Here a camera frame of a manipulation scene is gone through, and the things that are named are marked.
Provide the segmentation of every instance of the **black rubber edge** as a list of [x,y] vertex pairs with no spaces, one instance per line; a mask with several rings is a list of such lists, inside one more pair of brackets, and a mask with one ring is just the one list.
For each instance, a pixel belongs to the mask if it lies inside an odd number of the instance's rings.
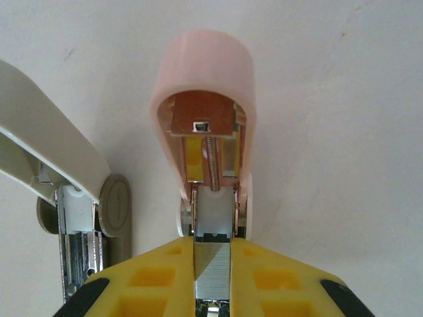
[[375,317],[363,302],[345,285],[322,279],[320,284],[345,317]]
[[109,282],[108,279],[96,279],[84,284],[53,317],[84,317]]

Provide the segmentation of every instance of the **yellow plastic insert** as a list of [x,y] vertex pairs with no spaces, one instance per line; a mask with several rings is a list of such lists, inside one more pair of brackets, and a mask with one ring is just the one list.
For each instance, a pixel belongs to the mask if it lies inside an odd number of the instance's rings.
[[241,238],[231,263],[231,316],[344,317],[320,284],[336,276]]
[[193,317],[192,237],[179,238],[94,274],[109,284],[85,317]]
[[222,174],[225,177],[239,177],[240,133],[232,138],[222,138]]
[[186,180],[203,182],[202,137],[185,137]]

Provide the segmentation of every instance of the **small rectangular hole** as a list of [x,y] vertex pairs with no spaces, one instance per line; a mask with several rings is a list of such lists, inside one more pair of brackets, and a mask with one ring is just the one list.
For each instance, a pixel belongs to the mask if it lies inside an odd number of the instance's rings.
[[197,133],[210,132],[209,121],[194,122],[192,132],[197,132]]

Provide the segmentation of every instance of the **white background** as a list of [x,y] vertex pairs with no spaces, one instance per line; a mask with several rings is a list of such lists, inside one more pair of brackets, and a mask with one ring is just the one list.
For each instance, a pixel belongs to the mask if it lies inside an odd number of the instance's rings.
[[[252,241],[339,275],[377,316],[421,316],[422,17],[421,0],[1,0],[0,58],[128,177],[140,254],[177,237],[147,113],[161,55],[195,28],[240,39],[256,70]],[[0,176],[0,316],[61,306],[35,202]]]

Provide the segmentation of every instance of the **square recess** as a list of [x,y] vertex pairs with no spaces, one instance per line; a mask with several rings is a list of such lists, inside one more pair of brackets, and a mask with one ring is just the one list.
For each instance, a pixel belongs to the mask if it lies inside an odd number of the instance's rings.
[[163,317],[166,304],[166,298],[123,297],[109,317]]
[[263,301],[264,317],[318,317],[311,302]]
[[167,267],[143,267],[132,277],[130,286],[160,287],[171,286],[174,281],[176,268]]
[[254,282],[258,289],[299,289],[297,276],[283,269],[262,268],[253,272]]
[[259,253],[256,250],[250,249],[250,248],[245,248],[244,249],[244,255],[245,256],[258,256]]

